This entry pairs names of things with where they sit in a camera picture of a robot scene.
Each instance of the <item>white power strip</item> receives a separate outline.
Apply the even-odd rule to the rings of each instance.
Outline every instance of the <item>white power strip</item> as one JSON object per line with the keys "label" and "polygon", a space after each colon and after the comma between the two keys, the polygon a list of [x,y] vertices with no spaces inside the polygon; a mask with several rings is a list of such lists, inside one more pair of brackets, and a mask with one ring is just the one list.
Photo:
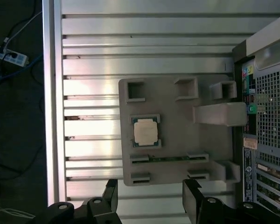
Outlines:
{"label": "white power strip", "polygon": [[10,62],[12,64],[16,64],[16,65],[19,65],[21,67],[25,67],[29,61],[28,61],[28,57],[24,54],[21,54],[19,52],[15,52],[13,50],[9,50],[7,49],[4,53],[0,53],[0,59],[2,59],[4,57],[4,55],[6,53],[9,53],[9,52],[12,52],[12,53],[16,53],[17,54],[17,57],[16,58],[12,58],[11,55],[7,55],[5,58],[4,58],[4,61],[6,62]]}

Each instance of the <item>black mount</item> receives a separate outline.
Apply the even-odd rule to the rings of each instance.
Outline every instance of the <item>black mount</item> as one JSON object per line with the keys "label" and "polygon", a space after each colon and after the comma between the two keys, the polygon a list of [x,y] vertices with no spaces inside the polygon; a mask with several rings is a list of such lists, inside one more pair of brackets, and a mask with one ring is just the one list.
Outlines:
{"label": "black mount", "polygon": [[[242,202],[236,209],[223,204],[219,199],[204,197],[196,180],[182,182],[182,205],[193,224],[280,224],[280,217],[261,205]],[[108,181],[101,197],[84,200],[74,209],[68,202],[49,206],[29,224],[121,224],[116,210],[118,205],[118,181]]]}

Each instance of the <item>blue cable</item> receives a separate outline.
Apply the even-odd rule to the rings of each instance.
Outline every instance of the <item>blue cable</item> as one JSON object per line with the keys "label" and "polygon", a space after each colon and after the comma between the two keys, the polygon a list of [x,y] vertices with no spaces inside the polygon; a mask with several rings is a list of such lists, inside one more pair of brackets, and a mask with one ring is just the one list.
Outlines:
{"label": "blue cable", "polygon": [[34,59],[28,66],[22,68],[22,69],[19,70],[19,71],[16,71],[16,72],[14,72],[14,73],[11,73],[11,74],[9,74],[9,75],[7,75],[7,76],[0,77],[0,80],[5,79],[5,78],[9,78],[9,77],[11,77],[11,76],[15,76],[15,75],[21,73],[22,71],[25,71],[26,69],[30,68],[33,64],[35,64],[41,57],[42,57],[42,54],[39,55],[36,59]]}

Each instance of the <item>dark floor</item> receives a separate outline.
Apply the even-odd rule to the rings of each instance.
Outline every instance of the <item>dark floor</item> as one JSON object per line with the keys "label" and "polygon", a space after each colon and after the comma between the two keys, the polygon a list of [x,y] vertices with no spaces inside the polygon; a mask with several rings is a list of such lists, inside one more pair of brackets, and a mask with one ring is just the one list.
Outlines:
{"label": "dark floor", "polygon": [[[10,28],[33,11],[33,0],[0,0],[0,44]],[[36,0],[36,12],[42,9]],[[30,57],[42,54],[42,16],[38,16],[8,46]],[[4,64],[12,73],[21,67]],[[43,83],[43,63],[33,69]],[[18,178],[0,180],[0,207],[38,214],[47,206],[46,159],[44,140],[43,86],[37,84],[30,69],[0,84],[0,163],[24,170],[41,147],[32,167]],[[0,168],[0,179],[17,174]],[[26,223],[28,219],[0,212],[0,223]]]}

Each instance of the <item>3d-printed holder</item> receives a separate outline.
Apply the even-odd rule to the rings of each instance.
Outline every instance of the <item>3d-printed holder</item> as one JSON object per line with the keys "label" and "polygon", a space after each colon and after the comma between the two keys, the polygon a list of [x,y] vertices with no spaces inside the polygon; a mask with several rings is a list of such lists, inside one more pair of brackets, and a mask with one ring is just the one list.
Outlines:
{"label": "3d-printed holder", "polygon": [[[227,75],[120,80],[125,185],[174,183],[187,178],[239,182],[239,166],[230,162],[230,126],[244,125],[246,110],[242,103],[230,103],[234,95],[232,91],[226,94],[225,87],[235,87]],[[220,91],[222,97],[214,97]],[[137,124],[135,129],[142,119],[155,124]],[[139,141],[146,134],[155,135],[156,123],[157,138],[153,139],[157,141],[137,144],[134,131]]]}

